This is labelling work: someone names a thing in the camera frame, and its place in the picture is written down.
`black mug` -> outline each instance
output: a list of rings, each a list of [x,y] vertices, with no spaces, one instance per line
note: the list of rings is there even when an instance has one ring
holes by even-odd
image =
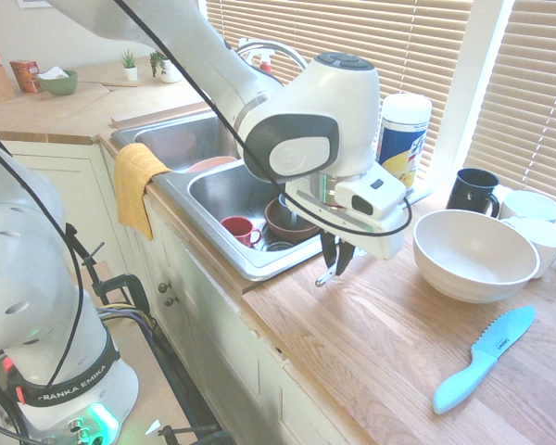
[[[490,216],[499,215],[500,204],[492,192],[499,184],[499,179],[486,170],[462,169],[457,172],[457,179],[451,190],[447,209],[460,209],[486,213],[492,205]]]

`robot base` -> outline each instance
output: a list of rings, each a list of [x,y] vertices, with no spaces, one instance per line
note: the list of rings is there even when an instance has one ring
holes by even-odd
[[[19,407],[27,419],[31,439],[49,445],[112,445],[137,398],[136,373],[124,361],[117,360],[103,380],[75,400],[49,408]],[[0,407],[0,426],[14,432],[5,419]],[[0,433],[0,445],[19,445],[19,441]]]

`tissue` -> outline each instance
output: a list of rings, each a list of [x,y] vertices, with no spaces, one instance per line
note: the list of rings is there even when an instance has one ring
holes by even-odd
[[[41,74],[38,74],[37,77],[44,79],[45,81],[48,81],[53,79],[64,79],[69,76],[64,72],[63,69],[59,67],[54,67],[50,71],[46,71],[46,72],[42,72]]]

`disinfecting wipes container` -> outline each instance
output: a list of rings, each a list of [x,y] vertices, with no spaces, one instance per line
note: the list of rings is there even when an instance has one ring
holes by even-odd
[[[432,109],[429,99],[412,93],[389,95],[383,101],[377,161],[408,190],[414,185]]]

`cabinet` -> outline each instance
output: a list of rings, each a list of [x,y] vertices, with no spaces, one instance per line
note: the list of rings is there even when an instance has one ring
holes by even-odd
[[[223,427],[243,445],[360,443],[345,439],[287,372],[292,364],[145,201],[154,238],[132,232],[152,312]],[[159,283],[171,287],[161,293]]]
[[[76,227],[78,239],[89,252],[105,242],[95,260],[106,261],[114,275],[127,273],[127,235],[118,223],[100,146],[14,141],[5,141],[5,145],[22,165],[54,183],[64,203],[66,221]],[[72,272],[70,256],[67,260]]]

